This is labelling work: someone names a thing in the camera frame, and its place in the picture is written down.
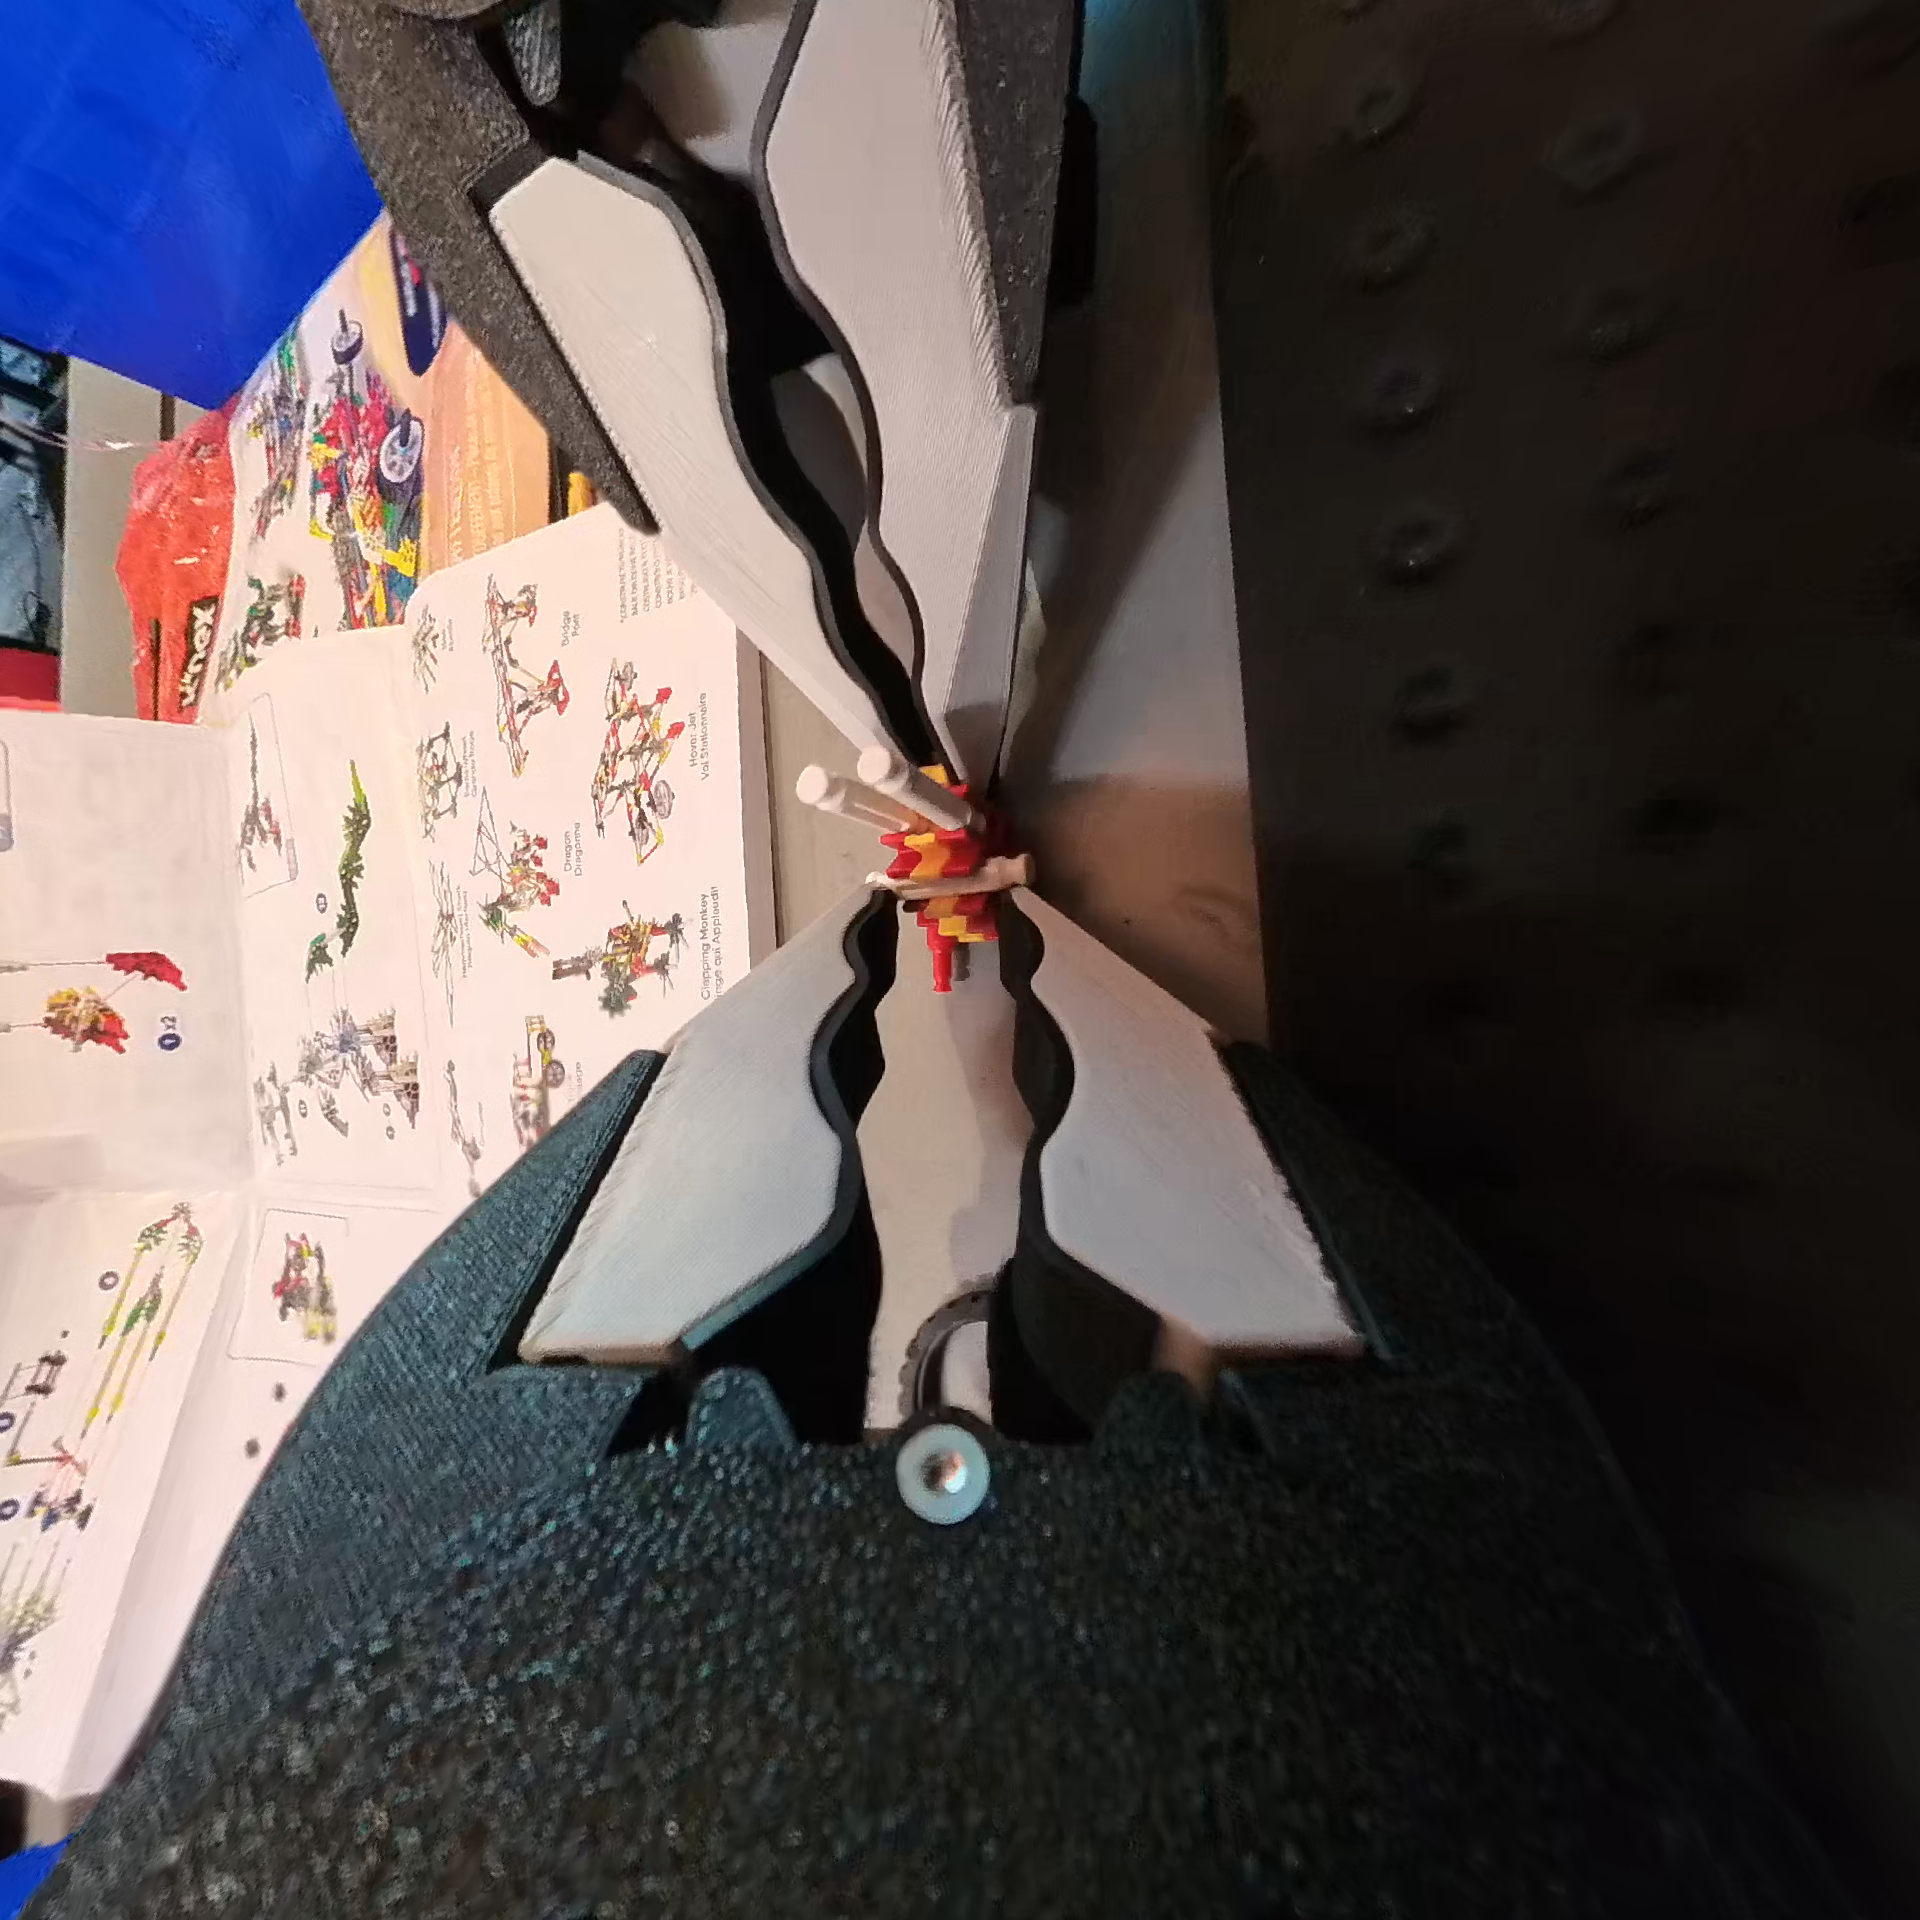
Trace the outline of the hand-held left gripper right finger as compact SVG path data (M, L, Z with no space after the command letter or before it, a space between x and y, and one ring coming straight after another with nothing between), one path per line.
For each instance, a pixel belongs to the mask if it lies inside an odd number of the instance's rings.
M1213 1027L1059 907L1007 895L1002 981L1030 1110L1021 1226L1211 1361L1363 1334Z

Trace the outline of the white plastic rod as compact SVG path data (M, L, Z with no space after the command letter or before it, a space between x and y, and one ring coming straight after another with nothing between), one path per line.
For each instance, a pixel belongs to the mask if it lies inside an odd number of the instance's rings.
M982 831L986 827L986 817L965 794L881 742L858 755L855 774L871 794L935 829Z
M935 901L935 899L974 899L995 895L1025 884L1035 878L1035 861L1030 855L988 855L979 860L972 871L945 871L929 875L892 875L868 874L867 884L883 890L900 901Z
M963 831L969 827L969 812L965 807L957 813L950 810L926 812L924 807L910 807L908 798L893 791L837 774L821 764L799 769L796 794L805 807L874 827L881 835Z

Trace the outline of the white printed instruction sheet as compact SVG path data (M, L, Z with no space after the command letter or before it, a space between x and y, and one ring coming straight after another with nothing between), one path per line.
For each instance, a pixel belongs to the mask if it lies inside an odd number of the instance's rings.
M612 509L204 726L4 716L3 1771L105 1788L378 1303L772 941L761 673Z

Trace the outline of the orange and red toy bag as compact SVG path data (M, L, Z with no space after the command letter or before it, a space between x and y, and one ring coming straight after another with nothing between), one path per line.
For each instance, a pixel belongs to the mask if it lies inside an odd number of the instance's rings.
M214 713L284 642L398 626L434 572L590 503L380 215L241 394L135 468L135 713Z

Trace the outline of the red yellow K'nex assembly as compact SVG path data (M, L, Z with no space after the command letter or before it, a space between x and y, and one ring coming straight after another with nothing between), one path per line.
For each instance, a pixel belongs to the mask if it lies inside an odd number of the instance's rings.
M886 881L930 887L911 895L910 907L924 931L930 954L998 940L998 910L981 883L988 857L1002 852L1004 829L988 799L972 796L965 782L950 782L945 771L926 769L937 783L967 799L977 813L974 827L924 825L886 831L881 842L892 850Z

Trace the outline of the black toy tyre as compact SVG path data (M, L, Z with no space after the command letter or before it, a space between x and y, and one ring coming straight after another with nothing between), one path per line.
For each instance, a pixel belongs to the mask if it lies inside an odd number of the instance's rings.
M950 1406L945 1393L945 1356L963 1327L986 1327L990 1322L993 1287L959 1292L921 1322L908 1339L899 1373L899 1412L902 1419Z

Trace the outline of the blue plastic bin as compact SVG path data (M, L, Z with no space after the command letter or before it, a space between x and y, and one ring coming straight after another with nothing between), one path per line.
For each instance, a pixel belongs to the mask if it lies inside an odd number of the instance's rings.
M298 5L3 5L9 340L213 410L378 213Z

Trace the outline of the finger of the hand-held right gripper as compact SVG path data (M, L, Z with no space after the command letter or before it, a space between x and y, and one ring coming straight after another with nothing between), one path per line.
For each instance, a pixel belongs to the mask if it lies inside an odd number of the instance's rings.
M860 750L930 756L853 538L787 442L766 309L683 205L596 158L539 158L487 218L673 557Z
M1010 718L1038 411L1018 403L953 5L796 5L755 132L781 265L849 365L868 530L956 774Z

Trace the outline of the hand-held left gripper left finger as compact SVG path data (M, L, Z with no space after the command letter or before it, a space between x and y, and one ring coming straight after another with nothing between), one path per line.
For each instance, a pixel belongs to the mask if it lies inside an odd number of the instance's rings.
M689 1019L519 1339L524 1361L692 1351L834 1246L883 1078L890 899L860 887Z

